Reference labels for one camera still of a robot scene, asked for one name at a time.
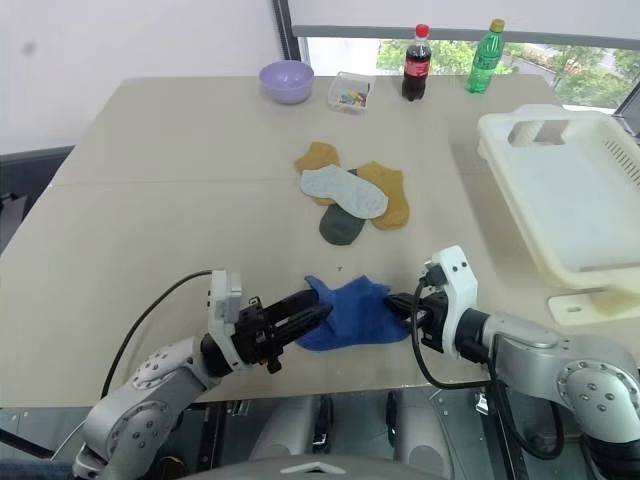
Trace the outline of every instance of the robotic arm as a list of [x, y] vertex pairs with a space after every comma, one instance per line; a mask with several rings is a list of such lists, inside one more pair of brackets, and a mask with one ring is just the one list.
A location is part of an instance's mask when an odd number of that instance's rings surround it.
[[[640, 379], [624, 347], [605, 337], [562, 335], [508, 314], [475, 310], [478, 283], [460, 247], [438, 252], [425, 267], [421, 284], [433, 293], [418, 302], [424, 345], [487, 363], [495, 380], [568, 408], [605, 477], [640, 478]], [[400, 294], [390, 303], [406, 313], [413, 300]]]
[[76, 478], [128, 480], [143, 476], [180, 413], [232, 371], [266, 364], [282, 368], [283, 347], [319, 325], [331, 312], [313, 290], [263, 308], [255, 297], [240, 309], [240, 277], [212, 272], [209, 332], [167, 345], [103, 398], [87, 416]]

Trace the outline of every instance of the beige table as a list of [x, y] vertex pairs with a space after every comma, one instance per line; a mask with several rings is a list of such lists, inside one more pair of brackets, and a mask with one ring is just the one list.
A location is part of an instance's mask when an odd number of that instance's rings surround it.
[[[542, 80], [498, 77], [472, 96], [461, 78], [433, 77], [426, 100], [410, 104], [398, 79], [379, 78], [361, 117], [328, 109], [329, 80], [293, 107], [263, 98], [250, 78], [125, 83], [0, 257], [0, 406], [94, 403], [134, 319], [203, 268], [240, 272], [246, 298], [265, 304], [304, 288], [306, 274], [334, 288], [366, 274], [411, 291], [422, 262], [458, 243], [479, 279], [480, 308], [552, 325], [552, 290], [475, 153], [481, 114], [554, 101]], [[409, 224], [383, 232], [368, 223], [351, 246], [326, 243], [317, 232], [324, 208], [299, 191], [292, 167], [314, 140], [334, 144], [346, 168], [376, 160], [402, 169]], [[149, 317], [114, 384], [156, 348], [204, 333], [207, 287], [191, 282]], [[632, 322], [588, 330], [640, 356]], [[475, 365], [427, 355], [443, 380], [482, 377]], [[292, 345], [282, 362], [273, 376], [229, 376], [202, 400], [425, 383], [408, 341], [325, 354]]]

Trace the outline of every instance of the purple bowl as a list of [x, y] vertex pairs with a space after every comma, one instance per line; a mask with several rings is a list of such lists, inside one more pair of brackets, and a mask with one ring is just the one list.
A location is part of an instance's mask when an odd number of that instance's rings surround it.
[[311, 95], [313, 69], [297, 60], [283, 60], [260, 71], [260, 83], [269, 98], [278, 103], [300, 103]]

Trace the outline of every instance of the gray sock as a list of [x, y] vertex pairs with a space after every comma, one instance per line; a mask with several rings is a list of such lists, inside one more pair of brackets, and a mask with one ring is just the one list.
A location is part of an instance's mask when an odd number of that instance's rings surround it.
[[364, 227], [362, 218], [356, 218], [345, 212], [337, 204], [329, 205], [320, 220], [320, 235], [332, 245], [350, 245]]

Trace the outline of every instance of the yellow sock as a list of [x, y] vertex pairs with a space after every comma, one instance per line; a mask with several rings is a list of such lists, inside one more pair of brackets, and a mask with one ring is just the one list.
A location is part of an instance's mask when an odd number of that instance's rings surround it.
[[374, 218], [373, 224], [381, 230], [405, 225], [409, 220], [409, 202], [404, 195], [402, 171], [369, 162], [358, 168], [358, 176], [373, 183], [389, 197], [387, 211], [381, 217]]
[[[340, 157], [336, 151], [336, 147], [328, 143], [313, 142], [309, 151], [293, 162], [298, 173], [302, 174], [304, 170], [317, 170], [327, 165], [340, 166]], [[330, 198], [314, 198], [318, 205], [331, 205], [335, 203]]]

